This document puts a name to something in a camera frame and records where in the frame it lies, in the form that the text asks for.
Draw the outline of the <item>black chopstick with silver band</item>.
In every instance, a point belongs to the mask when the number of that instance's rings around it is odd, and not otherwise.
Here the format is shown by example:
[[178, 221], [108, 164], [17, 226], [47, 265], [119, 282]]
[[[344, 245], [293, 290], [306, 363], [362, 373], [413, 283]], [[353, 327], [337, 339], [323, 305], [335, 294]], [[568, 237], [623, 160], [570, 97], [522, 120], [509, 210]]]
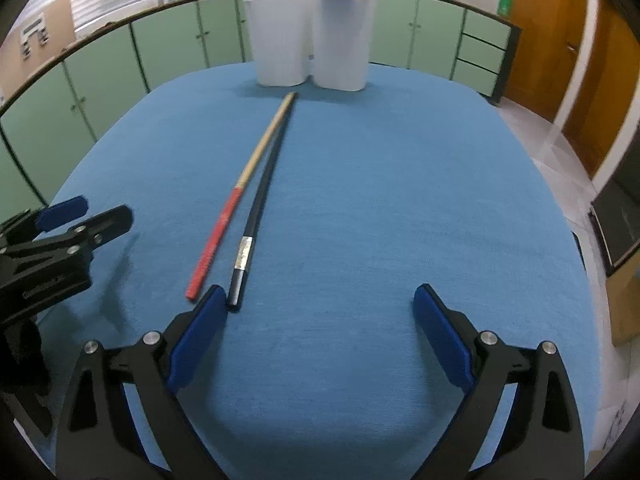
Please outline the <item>black chopstick with silver band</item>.
[[285, 133], [286, 130], [288, 130], [288, 122], [290, 121], [297, 97], [297, 92], [290, 92], [286, 96], [284, 115], [277, 124], [273, 146], [265, 164], [264, 171], [262, 172], [262, 177], [260, 178], [258, 188], [254, 196], [252, 208], [250, 208], [250, 213], [247, 217], [239, 250], [236, 254], [235, 263], [232, 269], [231, 282], [227, 296], [227, 307], [232, 312], [239, 311], [242, 306], [246, 282], [248, 274], [250, 273], [250, 264], [252, 263], [256, 247], [257, 234], [260, 222], [262, 221], [262, 214], [264, 213], [271, 179], [274, 170], [277, 167]]

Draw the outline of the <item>red-handled wooden chopstick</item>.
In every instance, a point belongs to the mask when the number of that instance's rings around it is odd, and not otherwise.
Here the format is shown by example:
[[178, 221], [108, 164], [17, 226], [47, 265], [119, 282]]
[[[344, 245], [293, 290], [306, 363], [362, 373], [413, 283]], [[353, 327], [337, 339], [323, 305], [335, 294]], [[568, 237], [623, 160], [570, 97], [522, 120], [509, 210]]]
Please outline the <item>red-handled wooden chopstick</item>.
[[288, 92], [288, 94], [283, 98], [280, 106], [277, 109], [277, 113], [274, 114], [264, 134], [257, 142], [254, 151], [252, 151], [252, 154], [250, 154], [250, 158], [245, 164], [243, 170], [240, 173], [239, 179], [236, 181], [229, 197], [224, 203], [224, 206], [221, 209], [212, 232], [210, 232], [209, 237], [206, 240], [206, 244], [200, 255], [200, 258], [198, 258], [198, 263], [196, 264], [194, 271], [192, 272], [189, 284], [188, 286], [186, 286], [186, 292], [184, 293], [184, 296], [186, 296], [187, 300], [195, 301], [200, 296], [200, 292], [208, 274], [210, 265], [214, 260], [218, 246], [222, 238], [224, 237], [224, 232], [226, 232], [226, 229], [228, 228], [229, 222], [235, 212], [236, 206], [238, 206], [238, 203], [246, 189], [247, 183], [250, 182], [250, 178], [254, 174], [258, 162], [260, 162], [260, 159], [265, 153], [267, 146], [276, 134], [277, 128], [282, 125], [285, 114], [290, 110], [296, 98], [296, 92]]

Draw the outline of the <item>green lower kitchen cabinets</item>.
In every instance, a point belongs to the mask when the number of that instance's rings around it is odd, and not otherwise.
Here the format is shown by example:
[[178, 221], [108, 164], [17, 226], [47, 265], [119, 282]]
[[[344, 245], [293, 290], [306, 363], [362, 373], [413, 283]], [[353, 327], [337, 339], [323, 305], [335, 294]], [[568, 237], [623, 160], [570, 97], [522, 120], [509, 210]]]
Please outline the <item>green lower kitchen cabinets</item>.
[[[521, 31], [452, 0], [378, 0], [370, 59], [420, 70], [498, 103]], [[115, 122], [184, 74], [252, 57], [244, 0], [184, 0], [107, 24], [1, 102], [1, 213], [52, 200]]]

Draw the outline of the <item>cardboard box water purifier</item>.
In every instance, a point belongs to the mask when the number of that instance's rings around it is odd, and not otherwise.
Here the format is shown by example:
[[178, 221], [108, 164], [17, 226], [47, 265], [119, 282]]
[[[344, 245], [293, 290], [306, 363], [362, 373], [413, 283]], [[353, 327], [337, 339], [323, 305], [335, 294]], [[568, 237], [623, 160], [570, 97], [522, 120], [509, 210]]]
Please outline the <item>cardboard box water purifier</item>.
[[76, 41], [72, 0], [54, 0], [25, 18], [1, 46], [1, 99]]

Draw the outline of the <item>black oven appliance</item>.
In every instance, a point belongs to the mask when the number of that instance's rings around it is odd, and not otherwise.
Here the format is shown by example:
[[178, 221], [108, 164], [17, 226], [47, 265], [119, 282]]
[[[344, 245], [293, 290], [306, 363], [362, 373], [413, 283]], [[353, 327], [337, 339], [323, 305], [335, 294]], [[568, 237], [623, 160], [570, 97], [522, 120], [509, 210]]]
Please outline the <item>black oven appliance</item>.
[[607, 276], [639, 247], [639, 153], [629, 152], [591, 204]]

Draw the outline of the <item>blue table mat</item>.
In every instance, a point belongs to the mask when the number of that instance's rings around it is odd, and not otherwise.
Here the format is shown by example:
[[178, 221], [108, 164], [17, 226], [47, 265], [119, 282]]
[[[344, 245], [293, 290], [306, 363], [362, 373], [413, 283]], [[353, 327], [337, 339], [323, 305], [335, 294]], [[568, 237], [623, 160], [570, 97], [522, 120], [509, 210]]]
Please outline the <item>blue table mat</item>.
[[[563, 211], [498, 110], [439, 77], [373, 66], [355, 93], [303, 84], [257, 234], [242, 308], [179, 400], [235, 479], [407, 479], [462, 393], [413, 294], [507, 344], [559, 348], [590, 437], [600, 393], [588, 276]], [[58, 191], [134, 212], [96, 251], [92, 286], [39, 324], [61, 411], [82, 345], [134, 344], [189, 309], [209, 232], [283, 98], [254, 67], [163, 84]]]

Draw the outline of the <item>white two-compartment utensil holder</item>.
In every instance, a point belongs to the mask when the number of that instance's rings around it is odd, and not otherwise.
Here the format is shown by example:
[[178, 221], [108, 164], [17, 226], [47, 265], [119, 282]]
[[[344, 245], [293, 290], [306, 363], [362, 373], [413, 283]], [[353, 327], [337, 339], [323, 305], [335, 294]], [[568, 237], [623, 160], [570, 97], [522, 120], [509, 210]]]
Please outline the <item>white two-compartment utensil holder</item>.
[[358, 92], [368, 81], [378, 0], [246, 0], [258, 84]]

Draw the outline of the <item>brown wooden door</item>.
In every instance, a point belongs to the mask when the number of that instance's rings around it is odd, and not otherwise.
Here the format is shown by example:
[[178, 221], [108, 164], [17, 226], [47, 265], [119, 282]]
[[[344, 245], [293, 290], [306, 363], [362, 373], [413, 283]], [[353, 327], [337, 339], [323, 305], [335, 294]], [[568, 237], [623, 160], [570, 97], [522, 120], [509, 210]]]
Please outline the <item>brown wooden door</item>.
[[506, 97], [551, 122], [574, 73], [588, 0], [513, 0], [521, 29]]
[[599, 0], [597, 27], [564, 136], [592, 177], [612, 148], [639, 76], [639, 43], [611, 0]]

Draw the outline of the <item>green bottle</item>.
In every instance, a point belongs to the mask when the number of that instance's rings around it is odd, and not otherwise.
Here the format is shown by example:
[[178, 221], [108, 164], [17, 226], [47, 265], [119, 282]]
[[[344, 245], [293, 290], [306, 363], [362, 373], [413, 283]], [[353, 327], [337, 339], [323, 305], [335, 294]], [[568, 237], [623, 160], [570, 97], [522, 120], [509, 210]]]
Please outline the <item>green bottle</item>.
[[513, 0], [498, 0], [497, 14], [503, 18], [508, 18], [511, 14]]

